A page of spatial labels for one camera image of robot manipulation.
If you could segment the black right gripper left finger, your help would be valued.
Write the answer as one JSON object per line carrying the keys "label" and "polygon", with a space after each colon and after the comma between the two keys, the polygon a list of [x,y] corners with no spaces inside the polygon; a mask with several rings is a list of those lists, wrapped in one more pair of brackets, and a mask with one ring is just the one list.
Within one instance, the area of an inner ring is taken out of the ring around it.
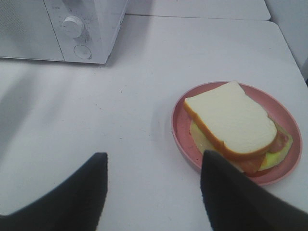
{"label": "black right gripper left finger", "polygon": [[95,231],[108,192],[107,153],[95,153],[74,174],[26,207],[0,218],[2,231]]}

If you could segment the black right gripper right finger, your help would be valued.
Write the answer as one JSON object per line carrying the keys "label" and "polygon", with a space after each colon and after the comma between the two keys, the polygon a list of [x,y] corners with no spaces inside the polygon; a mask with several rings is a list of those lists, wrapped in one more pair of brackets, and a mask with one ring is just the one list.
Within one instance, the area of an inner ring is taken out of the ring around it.
{"label": "black right gripper right finger", "polygon": [[200,178],[214,231],[306,231],[306,212],[267,192],[215,151],[206,150]]}

